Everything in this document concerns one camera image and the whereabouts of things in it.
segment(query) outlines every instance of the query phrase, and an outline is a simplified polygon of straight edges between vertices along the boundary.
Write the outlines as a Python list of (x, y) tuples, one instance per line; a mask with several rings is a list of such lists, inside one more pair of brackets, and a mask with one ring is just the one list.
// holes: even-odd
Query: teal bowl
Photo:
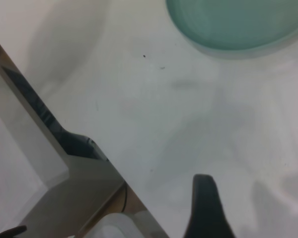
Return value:
[(170, 17), (192, 41), (247, 50), (298, 32), (298, 0), (166, 0)]

